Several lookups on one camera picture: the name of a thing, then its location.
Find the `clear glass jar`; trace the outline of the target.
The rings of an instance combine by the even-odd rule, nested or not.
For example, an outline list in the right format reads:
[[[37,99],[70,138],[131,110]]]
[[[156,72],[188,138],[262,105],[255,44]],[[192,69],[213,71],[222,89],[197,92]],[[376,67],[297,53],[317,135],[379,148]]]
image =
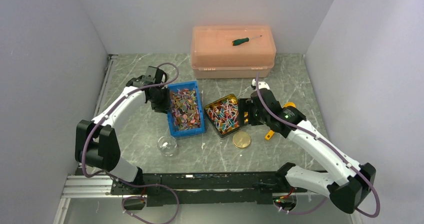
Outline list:
[[[157,141],[157,148],[165,157],[174,156],[178,152],[178,144],[173,136],[161,136]]]

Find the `blue plastic candy bin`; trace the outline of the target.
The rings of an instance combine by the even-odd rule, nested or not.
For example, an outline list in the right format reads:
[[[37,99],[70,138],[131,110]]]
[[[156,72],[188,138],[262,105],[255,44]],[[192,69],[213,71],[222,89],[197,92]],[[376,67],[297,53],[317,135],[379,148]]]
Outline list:
[[[206,130],[202,99],[197,81],[170,84],[170,109],[167,120],[171,136],[183,138]]]

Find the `gold square candy tin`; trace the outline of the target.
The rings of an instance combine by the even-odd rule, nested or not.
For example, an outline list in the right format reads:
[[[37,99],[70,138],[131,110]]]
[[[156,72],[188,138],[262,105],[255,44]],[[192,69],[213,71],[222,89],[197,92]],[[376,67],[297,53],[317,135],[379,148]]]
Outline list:
[[[238,99],[234,94],[222,97],[204,107],[206,118],[221,139],[241,128],[238,108]]]

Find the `orange plastic scoop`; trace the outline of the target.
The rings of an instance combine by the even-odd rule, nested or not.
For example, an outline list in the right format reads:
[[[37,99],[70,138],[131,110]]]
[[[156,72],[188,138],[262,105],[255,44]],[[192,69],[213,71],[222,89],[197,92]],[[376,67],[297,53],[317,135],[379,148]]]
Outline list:
[[[283,108],[287,108],[287,107],[294,107],[294,108],[296,108],[296,105],[293,103],[293,102],[287,102],[284,106],[283,106]],[[275,132],[273,131],[273,130],[269,130],[268,131],[268,133],[265,135],[265,139],[267,140],[267,141],[269,141],[271,138],[272,138],[272,136],[275,134]]]

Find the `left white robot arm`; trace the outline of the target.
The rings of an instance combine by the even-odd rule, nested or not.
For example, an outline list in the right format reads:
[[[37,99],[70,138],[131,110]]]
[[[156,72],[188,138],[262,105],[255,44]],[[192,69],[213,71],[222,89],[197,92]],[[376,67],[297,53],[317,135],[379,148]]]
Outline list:
[[[161,64],[149,66],[144,75],[127,82],[123,92],[104,112],[77,124],[74,157],[81,163],[86,177],[95,176],[95,173],[87,172],[90,166],[123,183],[131,194],[143,189],[143,170],[122,157],[118,132],[143,104],[150,103],[151,109],[157,113],[166,114],[170,110],[170,91],[166,85],[174,79],[169,79],[161,67]]]

